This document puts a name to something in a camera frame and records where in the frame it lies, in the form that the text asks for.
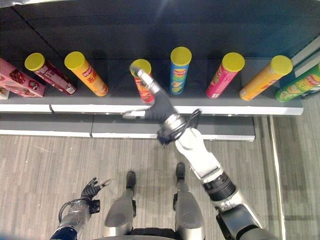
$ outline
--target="pringles can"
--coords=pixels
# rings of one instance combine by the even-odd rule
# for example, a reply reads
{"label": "pringles can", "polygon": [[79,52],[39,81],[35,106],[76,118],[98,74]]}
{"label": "pringles can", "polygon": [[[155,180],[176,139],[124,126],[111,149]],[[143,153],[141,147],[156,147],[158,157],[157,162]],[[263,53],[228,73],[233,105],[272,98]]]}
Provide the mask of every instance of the pringles can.
{"label": "pringles can", "polygon": [[192,58],[191,51],[178,46],[171,52],[171,73],[170,73],[170,92],[174,95],[184,91],[189,63]]}
{"label": "pringles can", "polygon": [[64,59],[64,65],[98,97],[103,97],[108,93],[107,85],[81,52],[70,52]]}
{"label": "pringles can", "polygon": [[236,52],[226,54],[205,92],[206,95],[211,99],[218,98],[244,66],[245,59],[242,55]]}
{"label": "pringles can", "polygon": [[[151,64],[147,60],[137,59],[131,65],[136,66],[139,69],[143,69],[147,74],[151,76]],[[147,87],[141,82],[141,79],[136,76],[133,71],[130,72],[134,78],[141,100],[146,104],[153,103],[155,100],[155,96],[147,89]]]}
{"label": "pringles can", "polygon": [[240,97],[245,101],[250,101],[280,78],[289,74],[292,69],[293,65],[288,57],[283,55],[273,57],[270,63],[240,90]]}
{"label": "pringles can", "polygon": [[76,86],[41,53],[30,54],[25,59],[24,66],[65,95],[73,95],[77,90]]}
{"label": "pringles can", "polygon": [[288,102],[291,99],[320,85],[320,63],[310,68],[304,74],[298,76],[293,82],[282,87],[275,93],[280,102]]}

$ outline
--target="lower shelf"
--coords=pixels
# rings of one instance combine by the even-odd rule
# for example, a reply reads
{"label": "lower shelf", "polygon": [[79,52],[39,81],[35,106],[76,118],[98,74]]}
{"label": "lower shelf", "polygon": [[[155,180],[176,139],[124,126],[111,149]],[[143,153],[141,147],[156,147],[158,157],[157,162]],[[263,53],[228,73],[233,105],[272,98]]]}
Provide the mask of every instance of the lower shelf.
{"label": "lower shelf", "polygon": [[93,115],[1,114],[1,135],[33,135],[90,138]]}
{"label": "lower shelf", "polygon": [[[0,135],[155,139],[161,125],[125,120],[121,115],[20,114],[0,115]],[[204,140],[253,141],[252,117],[201,116],[198,130]]]}
{"label": "lower shelf", "polygon": [[[140,138],[155,139],[161,125],[148,121],[123,120],[120,115],[95,115],[92,126],[94,138]],[[205,140],[255,139],[252,117],[202,116],[197,129]]]}

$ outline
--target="lay's logo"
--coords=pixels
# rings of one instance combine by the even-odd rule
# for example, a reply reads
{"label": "lay's logo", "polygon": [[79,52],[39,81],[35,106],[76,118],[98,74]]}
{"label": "lay's logo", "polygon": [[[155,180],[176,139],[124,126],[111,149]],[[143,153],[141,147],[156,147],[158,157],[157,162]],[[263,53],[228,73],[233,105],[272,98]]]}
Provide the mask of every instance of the lay's logo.
{"label": "lay's logo", "polygon": [[88,76],[91,72],[92,72],[92,66],[91,66],[91,65],[89,65],[88,70],[87,70],[87,71],[85,71],[84,73],[82,73],[82,75],[83,75],[84,77],[86,77],[86,76]]}
{"label": "lay's logo", "polygon": [[319,82],[317,80],[314,79],[314,76],[312,75],[308,75],[306,77],[307,81],[312,85],[312,86],[316,86],[319,84]]}
{"label": "lay's logo", "polygon": [[186,69],[180,68],[180,69],[174,69],[173,75],[177,76],[178,78],[182,78],[186,74]]}

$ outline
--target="robot finger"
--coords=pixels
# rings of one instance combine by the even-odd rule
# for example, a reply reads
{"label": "robot finger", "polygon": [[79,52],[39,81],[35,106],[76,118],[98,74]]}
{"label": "robot finger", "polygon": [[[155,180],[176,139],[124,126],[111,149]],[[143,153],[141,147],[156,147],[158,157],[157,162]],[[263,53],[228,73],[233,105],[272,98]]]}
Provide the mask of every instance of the robot finger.
{"label": "robot finger", "polygon": [[106,186],[108,186],[110,183],[111,183],[111,180],[108,179],[108,180],[104,181],[103,183],[101,183],[101,184],[99,185],[99,187],[100,187],[100,189],[103,189],[103,188],[105,188]]}

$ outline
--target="pink snack box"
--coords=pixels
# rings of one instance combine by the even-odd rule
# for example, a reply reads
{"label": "pink snack box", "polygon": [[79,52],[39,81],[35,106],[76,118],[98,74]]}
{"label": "pink snack box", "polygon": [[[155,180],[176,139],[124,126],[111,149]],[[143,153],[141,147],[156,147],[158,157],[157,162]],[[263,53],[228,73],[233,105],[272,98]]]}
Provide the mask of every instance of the pink snack box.
{"label": "pink snack box", "polygon": [[26,98],[43,97],[45,86],[0,58],[0,87]]}

